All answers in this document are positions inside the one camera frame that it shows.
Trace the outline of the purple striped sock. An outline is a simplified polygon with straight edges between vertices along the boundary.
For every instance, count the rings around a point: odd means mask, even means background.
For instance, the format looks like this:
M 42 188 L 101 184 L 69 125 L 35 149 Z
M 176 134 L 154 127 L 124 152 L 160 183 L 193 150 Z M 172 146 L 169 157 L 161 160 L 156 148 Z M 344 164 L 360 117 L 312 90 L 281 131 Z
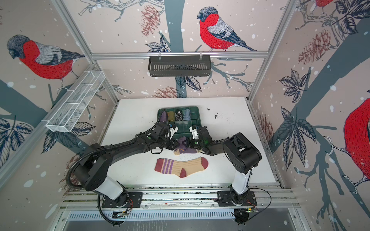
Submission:
M 179 146 L 176 147 L 173 151 L 173 153 L 176 156 L 179 156 L 181 154 L 197 154 L 197 149 L 191 148 L 188 145 L 188 138 L 186 136 L 180 137 L 177 142 L 179 143 Z

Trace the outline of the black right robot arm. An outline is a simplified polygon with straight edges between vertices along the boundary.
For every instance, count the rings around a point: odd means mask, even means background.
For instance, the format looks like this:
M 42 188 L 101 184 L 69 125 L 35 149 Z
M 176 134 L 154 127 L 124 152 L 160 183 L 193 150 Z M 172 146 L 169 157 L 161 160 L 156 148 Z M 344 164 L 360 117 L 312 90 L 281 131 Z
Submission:
M 234 180 L 229 191 L 218 191 L 216 202 L 220 207 L 252 206 L 257 202 L 254 192 L 249 188 L 252 170 L 262 160 L 260 151 L 242 134 L 213 140 L 206 127 L 192 130 L 192 137 L 187 139 L 188 147 L 202 154 L 215 156 L 225 154 L 235 168 Z

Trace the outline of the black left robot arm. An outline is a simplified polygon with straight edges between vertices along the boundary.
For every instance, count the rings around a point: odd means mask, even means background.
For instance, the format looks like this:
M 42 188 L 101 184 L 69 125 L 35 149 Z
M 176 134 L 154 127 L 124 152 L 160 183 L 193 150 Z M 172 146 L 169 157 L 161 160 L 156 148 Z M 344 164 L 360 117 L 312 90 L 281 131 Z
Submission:
M 99 196 L 111 199 L 116 207 L 122 208 L 128 202 L 128 192 L 118 181 L 108 176 L 110 166 L 136 154 L 152 152 L 159 148 L 174 150 L 179 146 L 176 138 L 178 128 L 164 122 L 156 123 L 151 129 L 140 132 L 129 141 L 106 146 L 97 145 L 78 159 L 67 171 L 66 183 L 73 189 L 93 191 Z

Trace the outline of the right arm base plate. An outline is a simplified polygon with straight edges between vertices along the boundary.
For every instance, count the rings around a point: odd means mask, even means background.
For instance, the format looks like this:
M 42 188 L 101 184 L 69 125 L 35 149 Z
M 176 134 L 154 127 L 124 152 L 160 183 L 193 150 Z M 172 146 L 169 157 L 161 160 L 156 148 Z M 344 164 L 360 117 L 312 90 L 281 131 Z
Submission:
M 255 194 L 251 190 L 247 190 L 243 194 L 237 194 L 234 191 L 218 191 L 215 202 L 217 202 L 220 207 L 257 206 Z

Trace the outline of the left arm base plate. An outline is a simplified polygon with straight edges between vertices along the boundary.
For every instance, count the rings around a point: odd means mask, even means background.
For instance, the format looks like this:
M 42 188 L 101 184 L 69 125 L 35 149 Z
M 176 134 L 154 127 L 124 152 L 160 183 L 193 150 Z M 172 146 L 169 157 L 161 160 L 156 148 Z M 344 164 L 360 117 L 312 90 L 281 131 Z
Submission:
M 142 197 L 142 192 L 124 192 L 115 200 L 104 196 L 102 208 L 139 208 Z

